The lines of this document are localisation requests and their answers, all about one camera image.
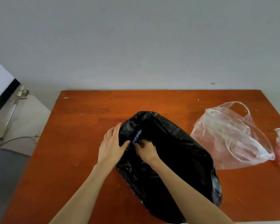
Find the person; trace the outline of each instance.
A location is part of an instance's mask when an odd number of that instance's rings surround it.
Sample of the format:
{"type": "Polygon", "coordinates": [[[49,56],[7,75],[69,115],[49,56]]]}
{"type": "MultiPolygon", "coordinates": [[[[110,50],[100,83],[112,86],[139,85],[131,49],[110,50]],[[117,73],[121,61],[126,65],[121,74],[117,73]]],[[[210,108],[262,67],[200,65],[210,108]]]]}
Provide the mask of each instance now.
{"type": "MultiPolygon", "coordinates": [[[[130,141],[119,146],[121,123],[104,136],[98,151],[98,162],[89,177],[49,224],[86,224],[105,178],[119,162],[130,141]]],[[[141,159],[162,179],[188,223],[233,223],[218,207],[176,175],[158,156],[151,142],[140,140],[135,148],[141,159]]]]}

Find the cable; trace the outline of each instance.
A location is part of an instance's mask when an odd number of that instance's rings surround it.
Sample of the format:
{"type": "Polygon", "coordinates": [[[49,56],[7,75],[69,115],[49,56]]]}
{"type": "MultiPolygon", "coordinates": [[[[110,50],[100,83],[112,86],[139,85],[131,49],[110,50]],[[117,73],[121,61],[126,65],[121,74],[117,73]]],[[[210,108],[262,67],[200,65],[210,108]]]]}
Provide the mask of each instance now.
{"type": "Polygon", "coordinates": [[[25,137],[17,137],[17,138],[9,140],[7,142],[4,142],[4,143],[0,144],[0,147],[2,147],[3,145],[7,144],[8,142],[11,142],[11,141],[14,141],[14,140],[17,140],[17,139],[21,139],[21,138],[30,138],[36,144],[36,141],[32,137],[25,136],[25,137]]]}

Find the wooden table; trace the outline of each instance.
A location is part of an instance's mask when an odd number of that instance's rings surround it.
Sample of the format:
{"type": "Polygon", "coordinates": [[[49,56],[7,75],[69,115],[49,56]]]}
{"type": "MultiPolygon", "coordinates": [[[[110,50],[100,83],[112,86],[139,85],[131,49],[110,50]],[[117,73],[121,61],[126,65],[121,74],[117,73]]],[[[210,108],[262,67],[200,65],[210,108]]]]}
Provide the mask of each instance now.
{"type": "MultiPolygon", "coordinates": [[[[62,91],[2,223],[48,223],[90,174],[105,132],[136,112],[158,112],[190,134],[206,108],[227,101],[246,104],[275,146],[280,115],[259,90],[62,91]]],[[[275,161],[218,171],[218,176],[220,209],[233,221],[280,220],[280,168],[275,161]]],[[[90,223],[162,221],[145,210],[114,169],[90,223]]]]}

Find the table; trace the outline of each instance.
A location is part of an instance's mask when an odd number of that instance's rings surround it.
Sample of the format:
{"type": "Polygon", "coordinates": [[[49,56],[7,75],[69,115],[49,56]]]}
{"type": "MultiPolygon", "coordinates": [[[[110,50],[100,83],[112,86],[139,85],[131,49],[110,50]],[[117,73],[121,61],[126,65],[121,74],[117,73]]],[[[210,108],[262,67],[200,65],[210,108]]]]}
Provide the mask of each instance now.
{"type": "MultiPolygon", "coordinates": [[[[105,132],[141,110],[155,111],[191,133],[206,108],[241,101],[275,146],[280,115],[260,90],[62,91],[2,223],[48,223],[90,174],[105,132]]],[[[280,220],[275,161],[217,171],[223,210],[233,221],[280,220]]],[[[89,223],[163,223],[137,200],[114,169],[89,223]]]]}

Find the black garbage bag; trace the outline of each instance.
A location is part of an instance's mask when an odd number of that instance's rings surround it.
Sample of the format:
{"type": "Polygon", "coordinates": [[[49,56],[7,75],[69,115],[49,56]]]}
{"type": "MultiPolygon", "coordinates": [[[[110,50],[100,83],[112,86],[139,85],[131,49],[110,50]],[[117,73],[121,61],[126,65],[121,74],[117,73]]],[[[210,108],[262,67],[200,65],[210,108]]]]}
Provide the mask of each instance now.
{"type": "Polygon", "coordinates": [[[210,154],[160,114],[141,111],[119,130],[119,145],[127,140],[131,143],[116,168],[151,214],[168,223],[186,222],[159,175],[137,155],[133,142],[140,139],[151,141],[170,169],[212,203],[220,205],[222,189],[210,154]]]}

